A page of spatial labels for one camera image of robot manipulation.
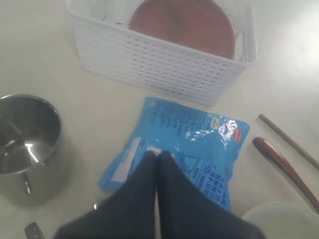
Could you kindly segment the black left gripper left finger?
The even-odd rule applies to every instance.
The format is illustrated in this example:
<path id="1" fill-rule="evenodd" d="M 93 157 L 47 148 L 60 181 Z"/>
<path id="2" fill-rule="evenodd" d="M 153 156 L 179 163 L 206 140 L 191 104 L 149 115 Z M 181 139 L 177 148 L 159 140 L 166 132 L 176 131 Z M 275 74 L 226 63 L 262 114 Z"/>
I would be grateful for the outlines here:
<path id="1" fill-rule="evenodd" d="M 147 151 L 135 171 L 98 208 L 61 226 L 56 239 L 153 239 L 156 156 Z"/>

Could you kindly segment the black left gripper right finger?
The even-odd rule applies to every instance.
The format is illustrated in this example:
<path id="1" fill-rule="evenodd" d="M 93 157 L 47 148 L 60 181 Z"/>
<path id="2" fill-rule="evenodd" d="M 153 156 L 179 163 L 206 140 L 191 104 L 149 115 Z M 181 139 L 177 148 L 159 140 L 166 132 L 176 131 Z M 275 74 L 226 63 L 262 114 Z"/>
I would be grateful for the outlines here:
<path id="1" fill-rule="evenodd" d="M 204 196 L 168 151 L 162 151 L 157 159 L 157 192 L 163 239 L 265 238 L 257 226 Z"/>

